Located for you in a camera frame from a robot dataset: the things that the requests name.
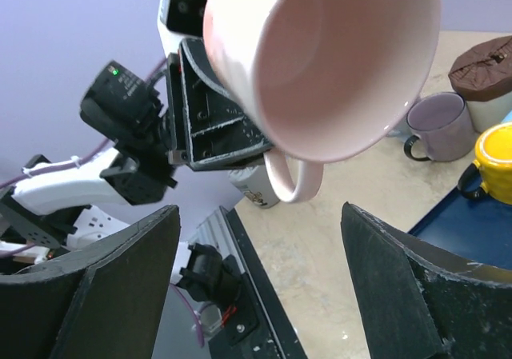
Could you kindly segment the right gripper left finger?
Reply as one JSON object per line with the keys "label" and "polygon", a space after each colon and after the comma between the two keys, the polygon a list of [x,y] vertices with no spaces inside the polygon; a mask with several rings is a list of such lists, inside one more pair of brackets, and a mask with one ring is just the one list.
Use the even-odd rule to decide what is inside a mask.
{"label": "right gripper left finger", "polygon": [[87,247],[1,277],[3,358],[149,358],[180,234],[167,205]]}

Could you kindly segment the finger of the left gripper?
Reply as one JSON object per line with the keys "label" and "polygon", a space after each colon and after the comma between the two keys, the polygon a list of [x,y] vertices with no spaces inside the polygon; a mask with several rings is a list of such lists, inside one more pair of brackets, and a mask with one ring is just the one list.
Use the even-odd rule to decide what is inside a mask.
{"label": "finger of the left gripper", "polygon": [[188,166],[194,171],[236,170],[258,164],[273,144],[245,115],[187,122]]}
{"label": "finger of the left gripper", "polygon": [[214,99],[219,100],[222,104],[238,106],[213,71],[202,39],[186,38],[181,40],[178,57],[179,81],[185,106],[205,106],[208,93],[212,93]]}

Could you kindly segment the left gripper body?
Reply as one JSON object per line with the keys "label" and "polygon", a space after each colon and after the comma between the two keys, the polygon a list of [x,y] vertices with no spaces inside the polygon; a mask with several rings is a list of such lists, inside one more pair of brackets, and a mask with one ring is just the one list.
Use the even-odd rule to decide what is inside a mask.
{"label": "left gripper body", "polygon": [[166,60],[166,89],[168,101],[169,162],[186,163],[186,131],[183,121],[182,80],[180,58],[170,54]]}

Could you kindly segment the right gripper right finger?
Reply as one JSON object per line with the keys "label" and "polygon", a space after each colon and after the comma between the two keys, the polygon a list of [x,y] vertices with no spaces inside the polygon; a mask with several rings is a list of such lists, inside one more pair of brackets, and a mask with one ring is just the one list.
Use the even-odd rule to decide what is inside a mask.
{"label": "right gripper right finger", "polygon": [[511,272],[345,203],[342,243],[372,358],[509,358]]}

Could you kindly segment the pink mug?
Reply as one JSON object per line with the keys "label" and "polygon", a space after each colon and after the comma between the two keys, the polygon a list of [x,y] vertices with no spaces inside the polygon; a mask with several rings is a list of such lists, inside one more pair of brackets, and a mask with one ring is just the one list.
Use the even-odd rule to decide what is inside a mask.
{"label": "pink mug", "polygon": [[384,138],[422,90],[441,0],[207,0],[220,82],[270,139],[281,201],[313,198],[326,164]]}

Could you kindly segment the mauve wavy mug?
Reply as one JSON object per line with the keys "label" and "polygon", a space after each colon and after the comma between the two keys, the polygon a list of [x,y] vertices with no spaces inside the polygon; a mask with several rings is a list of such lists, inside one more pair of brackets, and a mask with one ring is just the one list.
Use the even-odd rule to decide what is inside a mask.
{"label": "mauve wavy mug", "polygon": [[406,116],[411,135],[404,154],[417,162],[452,162],[467,155],[478,138],[464,98],[455,92],[420,99]]}

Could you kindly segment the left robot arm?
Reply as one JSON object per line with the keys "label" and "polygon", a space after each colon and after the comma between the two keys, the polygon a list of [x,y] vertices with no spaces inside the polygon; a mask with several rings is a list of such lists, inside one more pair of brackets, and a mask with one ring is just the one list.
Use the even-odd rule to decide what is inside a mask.
{"label": "left robot arm", "polygon": [[161,201],[176,186],[179,166],[259,166],[272,146],[216,78],[199,38],[183,39],[148,80],[110,62],[87,90],[80,115],[107,143],[64,162],[37,155],[2,184],[2,232],[21,238],[2,242],[2,257],[38,264],[57,249],[81,249],[125,226],[100,204]]}

